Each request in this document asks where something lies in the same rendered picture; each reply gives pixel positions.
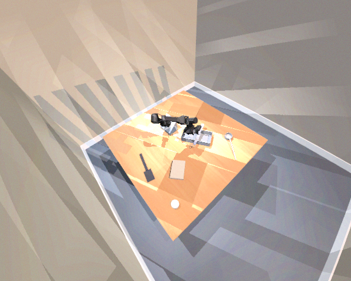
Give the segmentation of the light wooden board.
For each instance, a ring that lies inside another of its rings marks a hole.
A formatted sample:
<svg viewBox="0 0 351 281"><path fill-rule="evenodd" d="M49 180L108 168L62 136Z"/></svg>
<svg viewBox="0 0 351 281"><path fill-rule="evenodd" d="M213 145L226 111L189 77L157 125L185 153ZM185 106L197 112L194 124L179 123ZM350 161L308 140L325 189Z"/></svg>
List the light wooden board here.
<svg viewBox="0 0 351 281"><path fill-rule="evenodd" d="M189 116L189 118L193 118L197 116L198 111L199 111L199 107L173 103L168 114L174 117L187 115Z"/></svg>

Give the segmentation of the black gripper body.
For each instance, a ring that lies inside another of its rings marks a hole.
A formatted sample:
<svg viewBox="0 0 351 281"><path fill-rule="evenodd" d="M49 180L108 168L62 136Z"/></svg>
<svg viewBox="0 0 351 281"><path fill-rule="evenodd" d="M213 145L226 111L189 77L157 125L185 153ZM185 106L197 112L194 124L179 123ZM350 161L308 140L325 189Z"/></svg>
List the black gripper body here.
<svg viewBox="0 0 351 281"><path fill-rule="evenodd" d="M187 125L186 127L192 127L193 128L193 130L196 130L196 131L200 131L201 130L201 128L202 128L202 126L201 125L197 125L196 127L194 127L195 125L193 125L193 124L190 124L190 125ZM186 132L186 130L187 130L187 128L184 128L184 133Z"/></svg>

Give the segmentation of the grey spatula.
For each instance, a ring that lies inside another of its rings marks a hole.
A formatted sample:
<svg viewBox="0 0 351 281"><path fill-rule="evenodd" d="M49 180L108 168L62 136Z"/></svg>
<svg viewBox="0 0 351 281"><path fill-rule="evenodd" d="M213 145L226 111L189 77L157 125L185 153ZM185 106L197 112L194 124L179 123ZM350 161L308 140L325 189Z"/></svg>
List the grey spatula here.
<svg viewBox="0 0 351 281"><path fill-rule="evenodd" d="M139 154L139 156L140 156L142 163L144 165L144 168L145 168L145 172L143 172L143 173L144 173L144 176L146 178L146 181L150 182L150 181L154 180L155 178L153 176L152 170L151 169L148 170L142 154Z"/></svg>

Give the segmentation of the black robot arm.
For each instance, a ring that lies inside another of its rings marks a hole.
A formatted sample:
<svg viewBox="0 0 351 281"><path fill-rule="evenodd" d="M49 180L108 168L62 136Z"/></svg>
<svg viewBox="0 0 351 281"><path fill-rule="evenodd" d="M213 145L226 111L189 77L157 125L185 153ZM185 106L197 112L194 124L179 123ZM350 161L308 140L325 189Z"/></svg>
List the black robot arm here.
<svg viewBox="0 0 351 281"><path fill-rule="evenodd" d="M198 118L197 117L193 117L193 118L189 118L189 116L187 115L182 115L179 117L173 117L173 116L165 116L165 115L161 115L161 118L159 118L160 114L158 113L152 113L151 114L151 122L153 124L160 124L162 127L167 126L169 127L171 122L176 122L180 125L190 125L190 124L197 124L198 123ZM192 127L186 127L186 134L190 135L193 132L193 128Z"/></svg>

